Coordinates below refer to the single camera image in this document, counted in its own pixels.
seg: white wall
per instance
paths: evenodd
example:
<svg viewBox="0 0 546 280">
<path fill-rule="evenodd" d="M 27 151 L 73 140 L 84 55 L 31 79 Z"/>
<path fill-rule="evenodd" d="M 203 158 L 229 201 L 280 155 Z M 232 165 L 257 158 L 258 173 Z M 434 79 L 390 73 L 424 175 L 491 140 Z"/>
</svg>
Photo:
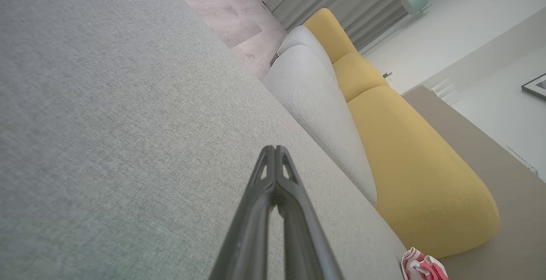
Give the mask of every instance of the white wall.
<svg viewBox="0 0 546 280">
<path fill-rule="evenodd" d="M 510 146 L 546 181 L 546 102 L 521 91 L 544 73 L 546 47 L 463 91 L 453 108 L 498 144 Z"/>
<path fill-rule="evenodd" d="M 393 69 L 400 93 L 493 40 L 546 7 L 546 0 L 430 0 L 425 16 L 365 57 L 379 72 Z"/>
<path fill-rule="evenodd" d="M 546 8 L 441 70 L 421 85 L 431 89 L 450 78 L 456 90 L 467 89 L 523 56 L 546 47 L 545 28 Z"/>
</svg>

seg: sofa seam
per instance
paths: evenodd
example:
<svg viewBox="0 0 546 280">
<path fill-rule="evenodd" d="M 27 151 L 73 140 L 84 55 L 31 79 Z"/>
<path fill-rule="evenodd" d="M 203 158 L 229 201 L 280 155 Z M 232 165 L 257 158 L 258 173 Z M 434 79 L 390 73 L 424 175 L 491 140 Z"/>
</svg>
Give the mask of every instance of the sofa seam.
<svg viewBox="0 0 546 280">
<path fill-rule="evenodd" d="M 296 89 L 295 87 L 295 83 L 296 83 L 296 80 L 298 79 L 298 77 L 300 76 L 299 74 L 299 65 L 298 65 L 298 69 L 296 70 L 296 76 L 294 77 L 294 83 L 292 85 L 292 93 L 290 94 L 290 98 L 292 99 L 292 104 L 294 105 L 294 110 L 296 111 L 296 113 L 298 113 L 298 116 L 302 119 L 302 121 L 307 125 L 307 127 L 310 129 L 310 131 L 314 134 L 314 136 L 316 138 L 318 138 L 318 140 L 320 142 L 322 142 L 322 145 L 325 146 L 325 148 L 334 156 L 334 158 L 338 161 L 339 165 L 336 163 L 336 165 L 343 167 L 343 170 L 342 168 L 340 168 L 343 173 L 345 173 L 346 175 L 349 175 L 348 178 L 353 182 L 353 184 L 355 184 L 355 186 L 360 190 L 360 192 L 363 194 L 363 196 L 368 200 L 370 201 L 370 198 L 368 198 L 370 195 L 367 194 L 367 192 L 365 190 L 363 190 L 363 187 L 361 185 L 359 185 L 358 182 L 355 183 L 355 181 L 357 181 L 357 178 L 351 173 L 351 171 L 349 171 L 349 169 L 347 167 L 345 167 L 345 165 L 341 162 L 341 160 L 339 160 L 339 158 L 337 157 L 336 153 L 333 152 L 330 147 L 328 145 L 326 145 L 326 143 L 320 138 L 320 136 L 317 135 L 317 133 L 314 131 L 314 129 L 311 127 L 311 125 L 308 124 L 308 122 L 305 120 L 305 118 L 302 116 L 302 114 L 300 113 L 300 111 L 298 110 L 298 105 L 296 104 L 296 102 L 294 101 L 294 90 Z"/>
</svg>

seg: sofa cushion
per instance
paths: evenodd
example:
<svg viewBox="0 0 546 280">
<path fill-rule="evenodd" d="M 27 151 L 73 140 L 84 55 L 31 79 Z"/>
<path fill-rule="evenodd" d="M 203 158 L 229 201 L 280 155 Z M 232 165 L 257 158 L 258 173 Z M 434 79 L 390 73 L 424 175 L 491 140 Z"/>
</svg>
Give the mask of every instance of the sofa cushion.
<svg viewBox="0 0 546 280">
<path fill-rule="evenodd" d="M 358 53 L 347 33 L 329 9 L 318 10 L 305 21 L 304 26 L 322 44 L 332 64 L 349 53 Z"/>
<path fill-rule="evenodd" d="M 402 279 L 398 237 L 183 0 L 0 9 L 0 279 L 207 279 L 268 144 L 290 151 L 345 278 Z"/>
<path fill-rule="evenodd" d="M 362 142 L 336 80 L 303 45 L 286 50 L 264 85 L 375 204 L 376 188 Z"/>
<path fill-rule="evenodd" d="M 320 45 L 320 42 L 316 39 L 311 31 L 305 26 L 298 26 L 292 29 L 290 33 L 286 36 L 285 40 L 281 43 L 277 54 L 281 56 L 287 49 L 293 47 L 294 45 L 305 45 L 308 47 L 318 58 L 324 69 L 330 74 L 333 78 L 336 77 L 334 72 L 334 67 L 328 58 L 328 54 Z"/>
<path fill-rule="evenodd" d="M 340 58 L 335 62 L 334 70 L 337 83 L 347 102 L 368 89 L 389 86 L 376 68 L 357 52 L 351 52 Z"/>
<path fill-rule="evenodd" d="M 377 185 L 377 210 L 406 247 L 457 254 L 499 231 L 499 212 L 468 164 L 393 89 L 348 103 Z"/>
</svg>

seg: mint green lamp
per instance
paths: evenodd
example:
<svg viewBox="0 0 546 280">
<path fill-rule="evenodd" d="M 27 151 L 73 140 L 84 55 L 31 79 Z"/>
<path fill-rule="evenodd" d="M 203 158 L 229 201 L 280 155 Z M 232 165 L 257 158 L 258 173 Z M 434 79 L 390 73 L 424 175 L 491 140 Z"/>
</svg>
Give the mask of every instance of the mint green lamp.
<svg viewBox="0 0 546 280">
<path fill-rule="evenodd" d="M 402 2 L 402 6 L 407 11 L 407 13 L 409 13 L 412 17 L 410 19 L 408 19 L 402 26 L 398 27 L 398 29 L 395 29 L 394 31 L 392 31 L 391 33 L 389 33 L 388 35 L 383 37 L 381 40 L 379 40 L 379 42 L 377 42 L 376 44 L 371 46 L 369 49 L 367 49 L 364 53 L 362 53 L 362 55 L 369 52 L 371 49 L 376 47 L 378 44 L 383 42 L 385 39 L 390 37 L 393 33 L 397 32 L 402 27 L 404 27 L 404 26 L 408 25 L 409 23 L 411 23 L 412 20 L 415 18 L 415 15 L 419 14 L 419 15 L 422 16 L 423 11 L 427 10 L 431 6 L 431 5 L 427 6 L 427 4 L 429 3 L 429 0 L 400 0 L 400 2 Z"/>
</svg>

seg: beige floor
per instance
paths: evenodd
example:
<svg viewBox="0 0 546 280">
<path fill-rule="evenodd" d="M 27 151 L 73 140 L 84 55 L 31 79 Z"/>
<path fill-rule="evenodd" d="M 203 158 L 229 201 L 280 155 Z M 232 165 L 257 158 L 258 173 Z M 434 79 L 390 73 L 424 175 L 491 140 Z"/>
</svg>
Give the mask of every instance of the beige floor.
<svg viewBox="0 0 546 280">
<path fill-rule="evenodd" d="M 261 0 L 184 0 L 228 45 L 251 74 L 262 80 L 286 36 Z"/>
</svg>

